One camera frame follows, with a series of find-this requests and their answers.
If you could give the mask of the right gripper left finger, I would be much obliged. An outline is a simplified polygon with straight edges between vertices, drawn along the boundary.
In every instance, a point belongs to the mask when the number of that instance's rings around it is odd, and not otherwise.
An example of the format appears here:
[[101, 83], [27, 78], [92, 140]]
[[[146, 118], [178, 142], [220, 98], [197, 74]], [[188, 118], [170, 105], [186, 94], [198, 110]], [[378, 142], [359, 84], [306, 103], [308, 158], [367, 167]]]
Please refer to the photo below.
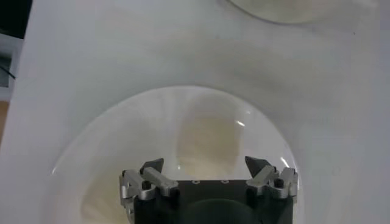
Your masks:
[[119, 176], [119, 199], [129, 223], [135, 223], [134, 200], [149, 201], [159, 194], [166, 198], [179, 196], [179, 183], [161, 174], [164, 159], [146, 161], [136, 170], [123, 170]]

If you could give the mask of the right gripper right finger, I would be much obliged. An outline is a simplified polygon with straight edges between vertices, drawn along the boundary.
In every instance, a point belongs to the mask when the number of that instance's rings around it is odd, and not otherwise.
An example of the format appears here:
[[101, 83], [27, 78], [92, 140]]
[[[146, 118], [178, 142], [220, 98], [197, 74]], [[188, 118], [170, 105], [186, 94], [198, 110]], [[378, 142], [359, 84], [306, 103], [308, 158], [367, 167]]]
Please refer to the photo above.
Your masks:
[[251, 179], [246, 186], [259, 197], [266, 193], [276, 200], [288, 197], [297, 203], [298, 173], [295, 168], [285, 167], [281, 172], [265, 159], [245, 156], [245, 163], [250, 172]]

